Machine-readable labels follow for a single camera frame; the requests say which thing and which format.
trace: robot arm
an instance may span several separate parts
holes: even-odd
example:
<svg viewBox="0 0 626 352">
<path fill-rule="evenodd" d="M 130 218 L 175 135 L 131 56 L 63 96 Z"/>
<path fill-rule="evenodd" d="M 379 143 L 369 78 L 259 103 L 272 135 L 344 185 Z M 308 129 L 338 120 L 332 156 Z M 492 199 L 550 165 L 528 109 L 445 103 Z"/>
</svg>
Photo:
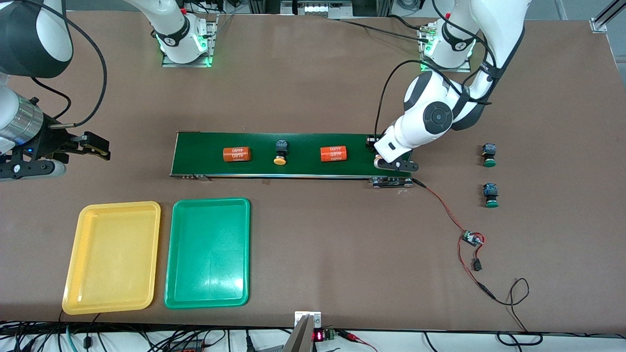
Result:
<svg viewBox="0 0 626 352">
<path fill-rule="evenodd" d="M 448 19 L 468 32 L 478 33 L 478 23 L 470 11 L 470 0 L 455 0 L 454 8 Z M 443 18 L 434 23 L 434 28 L 436 34 L 432 44 L 424 50 L 424 55 L 443 68 L 461 66 L 473 47 L 474 38 L 458 28 L 448 25 Z"/>
<path fill-rule="evenodd" d="M 183 15 L 175 0 L 126 1 L 148 17 L 173 62 L 189 63 L 207 51 L 206 20 Z M 53 78 L 72 59 L 66 21 L 46 7 L 65 15 L 64 0 L 0 0 L 0 181 L 62 175 L 67 153 L 111 157 L 108 141 L 68 133 L 36 98 L 7 87 L 8 75 Z"/>
<path fill-rule="evenodd" d="M 124 1 L 148 18 L 161 50 L 174 63 L 190 63 L 208 50 L 207 20 L 183 14 L 175 0 Z"/>
<path fill-rule="evenodd" d="M 473 126 L 483 108 L 474 100 L 486 101 L 502 77 L 524 35 L 524 17 L 531 0 L 457 0 L 454 11 L 469 11 L 485 34 L 490 55 L 480 64 L 479 73 L 469 88 L 448 82 L 439 74 L 419 75 L 404 96 L 404 115 L 385 131 L 374 147 L 387 163 L 393 163 L 403 154 L 441 137 L 450 128 L 462 130 Z"/>
</svg>

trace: cylindrical battery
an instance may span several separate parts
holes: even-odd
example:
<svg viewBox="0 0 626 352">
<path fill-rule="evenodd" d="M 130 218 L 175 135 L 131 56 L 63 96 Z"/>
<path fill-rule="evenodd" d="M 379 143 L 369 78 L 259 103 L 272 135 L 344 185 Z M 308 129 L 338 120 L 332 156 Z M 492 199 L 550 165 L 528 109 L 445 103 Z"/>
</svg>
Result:
<svg viewBox="0 0 626 352">
<path fill-rule="evenodd" d="M 345 145 L 322 147 L 319 151 L 322 157 L 322 162 L 342 162 L 348 159 L 348 151 Z"/>
<path fill-rule="evenodd" d="M 222 155 L 224 157 L 224 161 L 227 163 L 249 162 L 251 159 L 250 147 L 224 148 Z"/>
</svg>

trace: table surface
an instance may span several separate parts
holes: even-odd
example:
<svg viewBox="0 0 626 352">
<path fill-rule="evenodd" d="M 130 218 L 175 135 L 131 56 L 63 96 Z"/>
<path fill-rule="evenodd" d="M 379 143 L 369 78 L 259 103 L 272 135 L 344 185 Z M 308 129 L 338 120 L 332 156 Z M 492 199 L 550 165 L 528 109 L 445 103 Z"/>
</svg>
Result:
<svg viewBox="0 0 626 352">
<path fill-rule="evenodd" d="M 178 130 L 372 133 L 385 79 L 416 57 L 414 42 L 317 17 L 236 16 L 219 34 L 213 68 L 165 69 L 140 13 L 69 16 L 106 57 L 105 101 L 86 128 L 110 140 L 112 158 L 72 156 L 62 178 L 0 185 L 0 319 L 57 319 L 83 207 L 154 200 L 163 209 L 154 301 L 102 321 L 290 326 L 294 311 L 320 310 L 324 324 L 345 328 L 518 329 L 467 277 L 458 229 L 422 188 L 168 176 Z M 364 21 L 409 34 L 393 19 Z M 101 85 L 93 49 L 73 37 L 74 61 L 49 82 L 73 98 L 64 122 L 91 111 Z M 417 69 L 392 79 L 381 126 L 403 112 Z M 11 86 L 48 113 L 64 106 L 29 79 Z M 528 279 L 515 310 L 528 329 L 623 333 L 626 94 L 605 35 L 583 21 L 527 22 L 491 101 L 473 128 L 417 149 L 416 176 L 487 237 L 476 277 L 496 296 Z M 481 166 L 486 142 L 498 146 L 495 168 Z M 497 209 L 482 206 L 487 182 L 500 188 Z M 252 203 L 250 300 L 168 310 L 172 206 L 220 197 Z M 466 260 L 471 250 L 463 246 Z"/>
</svg>

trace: green conveyor belt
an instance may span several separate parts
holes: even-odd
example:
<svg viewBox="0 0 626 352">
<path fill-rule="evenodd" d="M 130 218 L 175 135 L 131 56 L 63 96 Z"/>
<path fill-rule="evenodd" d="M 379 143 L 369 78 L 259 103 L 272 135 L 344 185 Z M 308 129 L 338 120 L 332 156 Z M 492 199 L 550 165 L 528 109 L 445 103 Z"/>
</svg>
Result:
<svg viewBox="0 0 626 352">
<path fill-rule="evenodd" d="M 368 179 L 410 177 L 407 172 L 374 167 L 374 152 L 366 147 L 367 135 L 345 133 L 212 133 L 179 132 L 172 163 L 172 177 L 263 177 L 311 179 Z M 274 164 L 276 141 L 287 140 L 287 164 Z M 320 148 L 345 145 L 348 159 L 321 162 Z M 224 162 L 227 147 L 250 147 L 249 162 Z"/>
</svg>

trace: red and black wire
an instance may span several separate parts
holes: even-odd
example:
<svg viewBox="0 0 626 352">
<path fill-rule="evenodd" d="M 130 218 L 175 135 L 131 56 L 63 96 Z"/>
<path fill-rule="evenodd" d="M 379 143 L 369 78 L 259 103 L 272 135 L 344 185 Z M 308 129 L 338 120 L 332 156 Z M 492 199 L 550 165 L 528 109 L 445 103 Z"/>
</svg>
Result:
<svg viewBox="0 0 626 352">
<path fill-rule="evenodd" d="M 339 337 L 342 337 L 350 342 L 364 344 L 366 346 L 371 347 L 375 352 L 378 352 L 378 349 L 376 349 L 376 347 L 363 341 L 360 337 L 356 336 L 355 334 L 348 333 L 346 330 L 340 330 L 340 329 L 335 329 L 335 332 L 337 333 Z"/>
<path fill-rule="evenodd" d="M 463 235 L 465 234 L 465 232 L 467 231 L 459 222 L 459 220 L 454 216 L 454 214 L 452 213 L 452 210 L 450 210 L 450 208 L 448 207 L 448 205 L 446 204 L 446 202 L 433 190 L 431 190 L 430 188 L 428 188 L 426 185 L 424 185 L 422 182 L 420 182 L 417 179 L 412 179 L 412 181 L 426 189 L 428 192 L 430 192 L 430 194 L 432 194 L 433 196 L 435 196 L 440 202 L 441 205 L 443 205 L 443 208 L 445 209 L 448 217 L 450 218 L 450 220 L 452 220 L 452 222 L 454 222 L 454 224 L 459 228 L 459 230 L 461 231 L 461 235 L 459 236 L 459 241 L 457 242 L 456 245 L 456 249 L 457 249 L 457 254 L 458 254 L 458 259 L 459 262 L 461 263 L 461 265 L 463 266 L 463 270 L 465 270 L 465 272 L 467 273 L 467 275 L 469 276 L 469 278 L 487 295 L 489 296 L 489 298 L 491 298 L 492 300 L 494 300 L 495 302 L 502 304 L 504 306 L 508 306 L 511 309 L 511 313 L 513 315 L 513 317 L 515 318 L 515 323 L 521 327 L 524 332 L 528 332 L 528 330 L 526 329 L 526 326 L 524 326 L 524 324 L 521 322 L 521 320 L 518 318 L 517 314 L 515 313 L 515 309 L 514 307 L 517 306 L 518 304 L 522 303 L 529 295 L 530 293 L 530 286 L 528 285 L 528 281 L 524 278 L 521 277 L 517 280 L 515 280 L 515 282 L 513 283 L 513 285 L 511 285 L 511 287 L 509 288 L 509 292 L 508 292 L 508 302 L 503 302 L 500 301 L 488 288 L 487 286 L 485 286 L 483 283 L 481 283 L 479 280 L 476 279 L 476 277 L 474 277 L 474 274 L 472 273 L 472 270 L 467 266 L 467 264 L 465 264 L 465 261 L 463 260 L 463 256 L 461 255 L 461 242 L 463 241 Z M 478 252 L 480 251 L 480 249 L 484 246 L 485 244 L 485 236 L 479 232 L 471 232 L 471 234 L 477 236 L 481 241 L 482 244 L 479 244 L 478 247 L 474 250 L 474 260 L 478 259 Z M 517 286 L 518 283 L 523 282 L 524 284 L 526 284 L 526 294 L 524 294 L 524 296 L 522 298 L 520 298 L 517 301 L 513 300 L 513 290 L 515 288 L 515 286 Z"/>
</svg>

